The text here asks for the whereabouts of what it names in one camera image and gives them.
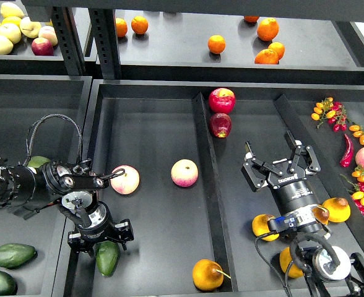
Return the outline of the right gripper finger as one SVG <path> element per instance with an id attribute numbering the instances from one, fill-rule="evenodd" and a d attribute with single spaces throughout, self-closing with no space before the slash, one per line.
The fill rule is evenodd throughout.
<path id="1" fill-rule="evenodd" d="M 259 159 L 254 154 L 251 144 L 248 141 L 245 142 L 245 151 L 244 172 L 246 174 L 253 174 L 254 170 L 257 170 L 261 174 L 285 174 L 285 171 L 281 168 Z"/>
<path id="2" fill-rule="evenodd" d="M 290 131 L 284 134 L 285 140 L 289 148 L 291 149 L 291 157 L 288 161 L 288 172 L 296 172 L 298 166 L 298 161 L 300 159 L 300 154 L 302 150 L 302 142 L 294 138 Z"/>

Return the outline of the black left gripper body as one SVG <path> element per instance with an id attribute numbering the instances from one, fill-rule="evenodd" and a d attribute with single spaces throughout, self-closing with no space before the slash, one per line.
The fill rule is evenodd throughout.
<path id="1" fill-rule="evenodd" d="M 67 243 L 69 244 L 70 241 L 90 241 L 94 242 L 95 245 L 104 241 L 117 243 L 115 241 L 117 238 L 129 238 L 129 241 L 134 240 L 134 232 L 130 219 L 122 220 L 119 223 L 114 223 L 112 221 L 103 222 L 94 229 L 77 228 L 76 230 L 68 233 Z"/>

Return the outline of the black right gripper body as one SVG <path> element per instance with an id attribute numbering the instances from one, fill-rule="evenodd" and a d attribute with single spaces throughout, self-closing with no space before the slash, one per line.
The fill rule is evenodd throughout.
<path id="1" fill-rule="evenodd" d="M 281 159 L 273 163 L 264 162 L 252 153 L 246 153 L 241 171 L 252 191 L 264 187 L 280 189 L 282 186 L 303 181 L 309 175 L 321 171 L 314 153 L 294 154 L 289 159 Z"/>

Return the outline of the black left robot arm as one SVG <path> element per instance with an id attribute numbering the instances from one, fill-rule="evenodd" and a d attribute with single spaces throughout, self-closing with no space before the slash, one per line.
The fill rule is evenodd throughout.
<path id="1" fill-rule="evenodd" d="M 0 157 L 0 208 L 27 220 L 41 210 L 57 206 L 58 210 L 75 226 L 68 234 L 68 244 L 75 252 L 93 253 L 97 243 L 111 241 L 125 247 L 134 239 L 130 220 L 114 222 L 106 203 L 98 198 L 102 189 L 114 178 L 122 176 L 124 169 L 108 175 L 92 171 L 92 161 L 82 158 L 82 130 L 75 125 L 78 136 L 77 160 L 66 163 L 50 160 L 38 168 L 29 166 L 37 130 L 48 114 L 28 129 L 26 157 L 23 163 L 8 166 Z"/>

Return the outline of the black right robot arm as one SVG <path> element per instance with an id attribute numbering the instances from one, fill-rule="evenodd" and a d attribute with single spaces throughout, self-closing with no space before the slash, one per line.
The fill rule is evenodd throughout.
<path id="1" fill-rule="evenodd" d="M 250 144 L 245 143 L 245 161 L 241 168 L 252 191 L 264 187 L 271 194 L 280 212 L 268 219 L 268 231 L 258 235 L 264 239 L 280 235 L 289 241 L 290 270 L 302 270 L 310 296 L 329 296 L 327 283 L 344 281 L 348 296 L 364 296 L 364 259 L 359 253 L 348 255 L 328 239 L 332 232 L 319 217 L 320 205 L 307 178 L 321 167 L 313 148 L 296 140 L 290 131 L 284 134 L 291 156 L 272 163 L 257 158 Z"/>

